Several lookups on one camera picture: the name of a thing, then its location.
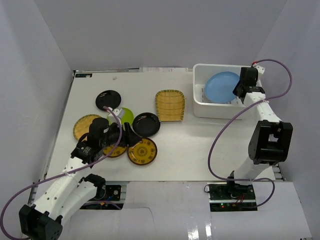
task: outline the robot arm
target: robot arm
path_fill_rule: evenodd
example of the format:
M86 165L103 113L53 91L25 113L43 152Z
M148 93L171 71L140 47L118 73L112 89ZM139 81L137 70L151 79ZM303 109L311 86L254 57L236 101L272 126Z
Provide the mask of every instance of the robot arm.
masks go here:
M239 82L233 91L247 107L266 98L263 88L257 86L256 67L241 68ZM266 101L257 104L249 111L257 124L248 146L248 158L233 172L235 179L254 180L268 167L284 162L288 156L293 132L291 123L282 122ZM235 183L251 184L249 181Z
M141 141L130 125L125 123L125 135L120 145L129 146ZM106 180L91 174L91 168L68 172L96 162L103 149L117 142L120 130L116 123L109 126L106 118L96 118L72 151L63 173L32 206L24 205L19 211L21 231L33 240L56 240L63 224L87 201L99 196Z

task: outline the white cardboard panel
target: white cardboard panel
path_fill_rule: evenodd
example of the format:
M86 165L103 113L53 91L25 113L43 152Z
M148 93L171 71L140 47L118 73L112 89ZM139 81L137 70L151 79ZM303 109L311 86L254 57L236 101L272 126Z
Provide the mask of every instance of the white cardboard panel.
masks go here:
M210 213L208 195L203 192L205 184L131 182L125 204L137 208L79 210L64 227L60 239L299 240L311 237L292 182L276 182L273 198L258 211L216 213ZM268 197L271 187L268 182L254 184L259 202Z

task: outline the plate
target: plate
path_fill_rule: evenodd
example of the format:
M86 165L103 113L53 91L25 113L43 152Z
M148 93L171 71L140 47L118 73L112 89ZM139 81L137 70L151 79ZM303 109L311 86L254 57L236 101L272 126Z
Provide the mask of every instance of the plate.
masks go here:
M159 131L160 121L155 114L144 112L135 117L132 127L134 132L140 137L148 138Z
M155 160L157 153L157 145L149 138L142 138L142 141L127 150L130 161L140 166L150 164Z
M212 76L204 86L204 95L215 104L226 104L236 98L233 94L239 76L230 71L224 71Z
M108 153L110 153L110 151L114 148L115 145L111 145L111 146L108 146L106 147L104 150L103 150L103 154L104 155L107 155ZM116 158L116 157L119 157L121 156L122 154L124 154L127 150L127 147L123 147L123 146L118 146L115 148L115 150L108 156L108 158Z
M121 96L117 91L107 90L101 92L95 99L95 105L98 109L106 111L104 106L116 109L121 103Z

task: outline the yellow woven tray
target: yellow woven tray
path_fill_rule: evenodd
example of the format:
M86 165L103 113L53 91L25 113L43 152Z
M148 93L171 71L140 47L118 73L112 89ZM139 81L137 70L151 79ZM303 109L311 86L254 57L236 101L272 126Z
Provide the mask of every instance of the yellow woven tray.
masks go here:
M185 105L185 96L179 90L162 90L155 95L155 107L160 122L182 121Z
M89 114L81 117L78 121L76 121L73 127L73 136L77 141L83 134L89 132L89 126L90 124L92 124L92 121L96 118L101 118L101 116L96 114Z

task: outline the yellow patterned plate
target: yellow patterned plate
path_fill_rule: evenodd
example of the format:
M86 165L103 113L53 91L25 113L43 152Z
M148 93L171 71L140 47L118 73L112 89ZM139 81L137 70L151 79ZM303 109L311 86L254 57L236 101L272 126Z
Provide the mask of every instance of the yellow patterned plate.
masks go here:
M179 90L162 90L155 95L155 107L160 122L181 122L186 100Z
M107 155L108 153L110 153L110 151L114 148L115 145L111 145L111 146L108 146L106 147L104 150L103 150L103 154L104 155ZM121 156L122 154L124 154L127 150L127 147L123 147L123 146L118 146L112 153L110 156L108 156L108 158L116 158L116 157L119 157Z
M129 147L127 153L131 162L142 166L155 160L158 149L154 141L149 138L142 138L141 142Z
M83 134L89 132L89 126L90 124L92 124L92 121L96 118L101 118L101 116L96 114L89 114L81 117L78 121L76 121L73 127L73 136L77 141Z

